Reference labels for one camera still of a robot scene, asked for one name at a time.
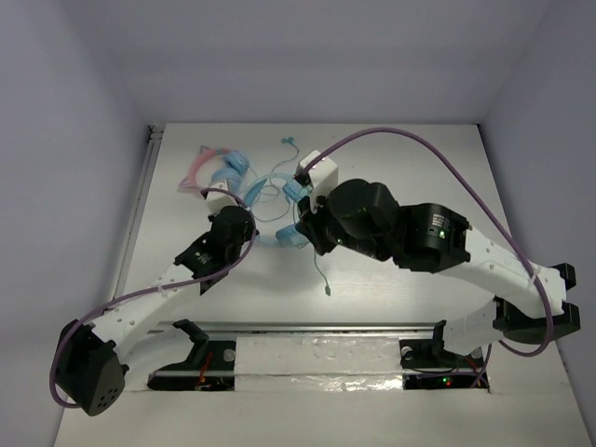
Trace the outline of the large light blue headphones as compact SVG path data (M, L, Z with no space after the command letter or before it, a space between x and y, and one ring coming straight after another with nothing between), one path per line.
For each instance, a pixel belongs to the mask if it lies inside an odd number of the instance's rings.
M272 249L300 249L308 244L297 229L298 202L309 195L292 175L271 172L257 177L242 193L257 221L256 241Z

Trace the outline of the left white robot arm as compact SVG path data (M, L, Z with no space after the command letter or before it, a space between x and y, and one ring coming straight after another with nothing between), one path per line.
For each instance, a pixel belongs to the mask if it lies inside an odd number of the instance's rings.
M149 333L190 301L185 288L208 291L251 249L256 225L249 210L225 206L209 220L210 230L178 254L150 287L100 305L63 327L48 379L56 403L95 416L125 389L144 386L168 362L196 367L207 361L209 337L187 319L156 337Z

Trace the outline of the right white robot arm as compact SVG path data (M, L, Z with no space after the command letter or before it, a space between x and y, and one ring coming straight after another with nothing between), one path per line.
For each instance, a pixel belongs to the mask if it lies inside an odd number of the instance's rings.
M457 278L493 295L462 318L436 323L429 352L439 365L503 339L539 345L581 327L578 306L566 299L576 284L571 265L523 264L442 205L401 206L385 185L353 179L325 197L300 199L298 210L296 229L319 255L344 247L412 272Z

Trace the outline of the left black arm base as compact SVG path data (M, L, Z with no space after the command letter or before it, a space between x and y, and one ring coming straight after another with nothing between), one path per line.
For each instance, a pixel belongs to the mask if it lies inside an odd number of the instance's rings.
M172 323L174 334L184 333L191 343L181 361L153 372L148 388L153 391L234 391L237 341L212 340L194 322L181 319Z

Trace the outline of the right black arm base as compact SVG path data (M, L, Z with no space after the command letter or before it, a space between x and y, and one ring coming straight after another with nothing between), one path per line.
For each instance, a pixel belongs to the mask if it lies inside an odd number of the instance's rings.
M431 338L400 340L400 366L406 390L489 390L485 357L480 348L470 354L444 349L445 320L433 327Z

